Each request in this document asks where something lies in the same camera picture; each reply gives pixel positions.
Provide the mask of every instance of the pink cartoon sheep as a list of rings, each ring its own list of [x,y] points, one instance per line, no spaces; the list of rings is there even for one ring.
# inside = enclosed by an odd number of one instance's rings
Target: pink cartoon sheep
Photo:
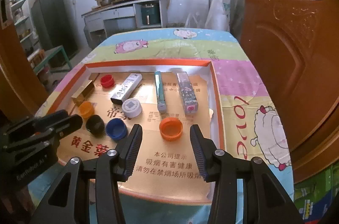
[[[141,48],[148,48],[148,42],[145,40],[128,40],[116,44],[114,53],[127,53]]]
[[[289,147],[280,117],[272,106],[260,106],[255,114],[254,132],[251,145],[259,144],[268,162],[280,171],[291,165]]]

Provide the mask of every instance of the silver screw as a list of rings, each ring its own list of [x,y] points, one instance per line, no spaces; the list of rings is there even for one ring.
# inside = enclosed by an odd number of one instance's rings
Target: silver screw
[[[75,165],[75,164],[79,163],[79,161],[80,161],[80,159],[78,157],[74,157],[74,158],[71,159],[71,164]]]
[[[259,164],[262,163],[262,158],[260,158],[260,157],[254,157],[253,162],[255,162],[256,164],[259,165]]]
[[[225,154],[225,151],[223,151],[222,149],[217,149],[216,151],[214,151],[214,153],[217,156],[223,156]]]
[[[108,156],[114,156],[116,154],[117,154],[117,151],[115,149],[110,149],[109,151],[107,151]]]

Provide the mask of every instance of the tablecloth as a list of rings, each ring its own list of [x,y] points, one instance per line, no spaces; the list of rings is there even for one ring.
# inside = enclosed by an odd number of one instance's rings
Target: tablecloth
[[[260,156],[293,200],[292,166],[280,118],[254,66],[228,32],[166,28],[112,35],[65,76],[36,115],[46,114],[84,63],[143,58],[212,60],[221,97],[227,152],[247,160]],[[60,169],[56,164],[29,185],[35,203]],[[160,204],[124,195],[121,201],[127,223],[202,224],[207,223],[210,211],[210,206]],[[238,181],[237,223],[242,223],[242,207],[242,183]]]

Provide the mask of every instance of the wooden door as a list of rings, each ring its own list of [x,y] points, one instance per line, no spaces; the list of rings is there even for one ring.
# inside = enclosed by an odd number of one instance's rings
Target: wooden door
[[[296,149],[339,101],[338,0],[245,0],[241,46]]]

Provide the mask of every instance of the red bottle cap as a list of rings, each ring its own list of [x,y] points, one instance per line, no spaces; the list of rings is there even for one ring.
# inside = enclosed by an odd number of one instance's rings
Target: red bottle cap
[[[101,83],[101,86],[104,87],[104,88],[112,87],[114,85],[113,76],[112,75],[104,75],[100,79],[100,83]]]

